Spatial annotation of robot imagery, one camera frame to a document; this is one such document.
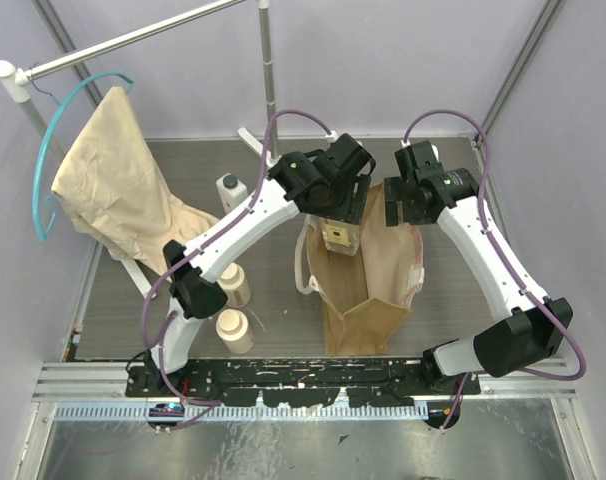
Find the clear glass perfume bottle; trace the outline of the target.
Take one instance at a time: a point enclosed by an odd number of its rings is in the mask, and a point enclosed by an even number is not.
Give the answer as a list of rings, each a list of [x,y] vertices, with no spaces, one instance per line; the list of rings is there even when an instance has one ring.
[[[358,225],[331,219],[320,219],[320,227],[325,248],[336,254],[353,257],[360,247],[360,227]]]

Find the white bottle with dark cap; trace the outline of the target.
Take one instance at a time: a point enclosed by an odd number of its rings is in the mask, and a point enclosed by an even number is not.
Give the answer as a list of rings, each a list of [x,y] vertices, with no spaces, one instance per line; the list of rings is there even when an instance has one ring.
[[[231,173],[217,179],[215,185],[226,214],[234,210],[248,197],[247,186]]]

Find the brown canvas tote bag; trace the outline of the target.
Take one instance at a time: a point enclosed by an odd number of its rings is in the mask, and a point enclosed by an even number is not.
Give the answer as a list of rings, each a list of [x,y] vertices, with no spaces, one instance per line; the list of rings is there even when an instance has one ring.
[[[322,300],[328,356],[387,354],[388,342],[408,317],[424,276],[420,231],[409,224],[386,225],[381,184],[368,192],[355,255],[328,250],[321,226],[310,218],[297,238],[296,288]]]

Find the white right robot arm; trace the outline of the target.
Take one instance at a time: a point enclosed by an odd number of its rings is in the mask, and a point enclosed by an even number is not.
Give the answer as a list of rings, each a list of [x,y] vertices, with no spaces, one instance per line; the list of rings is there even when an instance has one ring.
[[[493,320],[481,333],[424,351],[421,379],[442,394],[457,375],[485,372],[495,378],[555,355],[573,310],[552,299],[516,258],[465,168],[447,171],[428,141],[403,143],[395,153],[396,177],[384,180],[386,224],[436,224],[462,254],[486,298]]]

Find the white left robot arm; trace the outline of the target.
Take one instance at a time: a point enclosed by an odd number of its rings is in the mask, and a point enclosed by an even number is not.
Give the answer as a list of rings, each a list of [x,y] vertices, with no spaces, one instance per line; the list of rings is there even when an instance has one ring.
[[[181,369],[200,325],[227,302],[219,278],[265,235],[301,213],[359,225],[375,167],[372,155],[348,134],[325,150],[285,154],[212,228],[186,244],[168,242],[163,253],[172,280],[171,320],[151,349],[155,365],[148,385],[161,396],[180,390]]]

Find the beige bottle upper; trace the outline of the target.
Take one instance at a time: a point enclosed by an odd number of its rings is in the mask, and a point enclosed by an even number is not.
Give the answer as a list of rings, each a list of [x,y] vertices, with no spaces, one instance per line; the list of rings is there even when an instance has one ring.
[[[230,264],[218,279],[218,284],[227,295],[227,305],[231,308],[246,306],[251,300],[251,290],[243,268]]]

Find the beige bottle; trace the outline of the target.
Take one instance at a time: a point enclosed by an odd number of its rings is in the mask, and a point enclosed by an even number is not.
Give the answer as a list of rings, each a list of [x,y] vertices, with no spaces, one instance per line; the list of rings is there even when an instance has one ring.
[[[227,349],[236,355],[248,353],[254,345],[254,335],[247,316],[240,310],[225,309],[217,317],[216,333]]]
[[[251,300],[251,290],[243,268],[230,264],[218,279],[218,284],[227,295],[227,305],[231,308],[246,306]]]

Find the beige bottle lower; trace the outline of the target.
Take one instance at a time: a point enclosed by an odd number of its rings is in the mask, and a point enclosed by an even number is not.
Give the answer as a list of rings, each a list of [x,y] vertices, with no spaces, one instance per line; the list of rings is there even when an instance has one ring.
[[[254,345],[254,335],[247,316],[240,310],[225,309],[217,317],[216,333],[227,349],[236,355],[248,353]]]

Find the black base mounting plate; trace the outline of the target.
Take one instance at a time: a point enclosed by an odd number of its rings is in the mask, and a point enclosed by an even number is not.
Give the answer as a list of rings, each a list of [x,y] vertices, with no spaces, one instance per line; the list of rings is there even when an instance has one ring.
[[[418,397],[481,393],[461,375],[434,384],[411,358],[191,359],[164,381],[150,360],[129,364],[128,398],[187,397],[198,406],[292,408],[330,406],[341,394],[348,406],[412,406]]]

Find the beige cloth garment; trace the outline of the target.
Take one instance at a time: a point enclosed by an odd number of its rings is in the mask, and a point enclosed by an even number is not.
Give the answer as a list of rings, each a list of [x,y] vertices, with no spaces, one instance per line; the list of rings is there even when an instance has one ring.
[[[51,192],[78,232],[158,275],[167,270],[169,241],[184,244],[218,222],[171,193],[122,87],[111,88],[93,112]]]

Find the metal clothes rack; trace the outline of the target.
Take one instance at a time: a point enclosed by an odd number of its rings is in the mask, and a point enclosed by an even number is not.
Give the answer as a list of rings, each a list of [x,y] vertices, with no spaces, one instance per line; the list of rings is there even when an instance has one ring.
[[[134,79],[133,103],[149,137],[221,137],[263,127],[257,8],[237,5],[105,55],[97,66]],[[34,6],[0,1],[0,60],[25,66],[57,54]],[[41,242],[31,219],[41,138],[0,83],[0,304],[62,305],[76,291],[90,245],[58,222]]]

